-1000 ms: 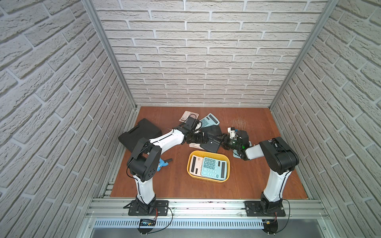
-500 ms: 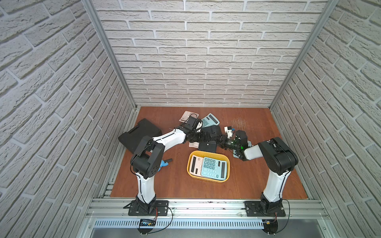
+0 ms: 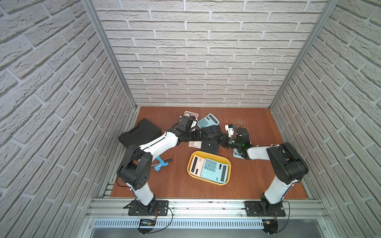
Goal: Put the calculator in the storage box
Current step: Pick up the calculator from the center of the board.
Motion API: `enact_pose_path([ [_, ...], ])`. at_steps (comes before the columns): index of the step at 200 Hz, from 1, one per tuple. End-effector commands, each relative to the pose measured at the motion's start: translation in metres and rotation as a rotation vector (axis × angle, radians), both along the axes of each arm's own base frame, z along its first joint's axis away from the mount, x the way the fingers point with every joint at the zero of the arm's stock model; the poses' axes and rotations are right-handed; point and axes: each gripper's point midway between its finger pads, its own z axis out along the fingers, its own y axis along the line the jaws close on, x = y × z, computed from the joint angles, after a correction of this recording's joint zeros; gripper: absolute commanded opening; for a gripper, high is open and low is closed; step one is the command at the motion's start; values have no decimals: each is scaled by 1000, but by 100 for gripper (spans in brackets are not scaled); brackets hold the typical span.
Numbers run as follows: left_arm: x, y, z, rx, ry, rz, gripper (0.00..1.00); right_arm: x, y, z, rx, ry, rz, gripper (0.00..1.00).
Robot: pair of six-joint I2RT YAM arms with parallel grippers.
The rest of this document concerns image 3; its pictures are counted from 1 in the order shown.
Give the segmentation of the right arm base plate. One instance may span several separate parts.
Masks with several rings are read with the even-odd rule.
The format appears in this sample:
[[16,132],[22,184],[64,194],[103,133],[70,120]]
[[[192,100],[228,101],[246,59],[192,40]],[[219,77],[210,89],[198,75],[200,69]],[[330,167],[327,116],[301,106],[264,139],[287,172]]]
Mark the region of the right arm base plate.
[[270,204],[264,200],[248,200],[244,202],[248,217],[285,217],[282,202]]

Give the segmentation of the large pink calculator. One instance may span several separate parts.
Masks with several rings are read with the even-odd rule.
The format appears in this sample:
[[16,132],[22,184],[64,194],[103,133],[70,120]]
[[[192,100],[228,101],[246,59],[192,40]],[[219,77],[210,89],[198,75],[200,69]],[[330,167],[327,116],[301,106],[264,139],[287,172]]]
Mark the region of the large pink calculator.
[[190,174],[201,178],[202,169],[204,166],[205,159],[195,155],[192,158],[190,165]]

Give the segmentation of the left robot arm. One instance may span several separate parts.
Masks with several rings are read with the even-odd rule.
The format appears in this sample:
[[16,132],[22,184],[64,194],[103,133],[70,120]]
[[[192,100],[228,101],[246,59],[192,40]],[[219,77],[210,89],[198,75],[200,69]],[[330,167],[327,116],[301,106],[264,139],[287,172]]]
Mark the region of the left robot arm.
[[172,129],[146,144],[140,146],[132,144],[127,148],[122,166],[117,171],[117,177],[133,191],[141,205],[152,207],[156,199],[148,185],[152,161],[182,142],[203,141],[206,138],[207,133],[202,130],[182,132]]

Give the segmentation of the black calculator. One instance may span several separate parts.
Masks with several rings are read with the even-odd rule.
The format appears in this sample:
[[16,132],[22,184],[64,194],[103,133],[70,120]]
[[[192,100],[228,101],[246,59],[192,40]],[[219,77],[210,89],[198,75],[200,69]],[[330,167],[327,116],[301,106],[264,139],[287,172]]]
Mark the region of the black calculator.
[[218,155],[220,144],[217,141],[204,140],[201,143],[201,151],[209,154]]

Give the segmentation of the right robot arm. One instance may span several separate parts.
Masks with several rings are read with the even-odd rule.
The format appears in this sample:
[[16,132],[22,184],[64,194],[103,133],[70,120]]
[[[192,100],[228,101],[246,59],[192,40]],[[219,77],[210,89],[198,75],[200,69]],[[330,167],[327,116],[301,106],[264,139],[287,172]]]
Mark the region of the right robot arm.
[[282,207],[286,193],[309,172],[306,162],[290,143],[253,146],[245,128],[237,129],[235,138],[223,135],[220,145],[236,149],[240,157],[246,160],[271,162],[275,177],[255,206],[255,210],[265,216],[275,215],[277,209]]

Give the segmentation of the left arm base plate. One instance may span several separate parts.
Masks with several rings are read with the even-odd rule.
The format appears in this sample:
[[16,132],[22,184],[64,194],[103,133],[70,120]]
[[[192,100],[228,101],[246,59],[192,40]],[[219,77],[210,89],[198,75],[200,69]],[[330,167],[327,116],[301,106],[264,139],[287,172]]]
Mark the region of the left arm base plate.
[[136,199],[130,203],[128,207],[129,216],[167,216],[169,207],[168,200],[156,200],[153,203],[145,206]]

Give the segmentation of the light blue calculator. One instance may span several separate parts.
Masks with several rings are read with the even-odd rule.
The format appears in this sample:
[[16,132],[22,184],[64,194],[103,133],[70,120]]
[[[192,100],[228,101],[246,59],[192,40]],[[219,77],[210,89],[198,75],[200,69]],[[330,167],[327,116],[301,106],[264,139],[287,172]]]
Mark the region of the light blue calculator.
[[212,182],[224,184],[227,181],[228,165],[211,159],[205,159],[201,177]]

